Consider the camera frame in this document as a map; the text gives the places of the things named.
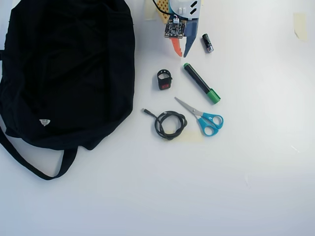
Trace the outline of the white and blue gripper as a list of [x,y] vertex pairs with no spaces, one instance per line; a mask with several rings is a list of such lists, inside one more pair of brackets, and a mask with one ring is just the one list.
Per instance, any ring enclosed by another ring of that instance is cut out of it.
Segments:
[[[177,15],[182,18],[185,18],[187,21],[184,36],[187,38],[184,57],[186,57],[196,39],[198,22],[200,16],[200,8],[202,1],[201,0],[170,0],[169,6],[170,9]],[[174,51],[179,57],[183,56],[180,39],[171,38],[171,42],[174,48]]]

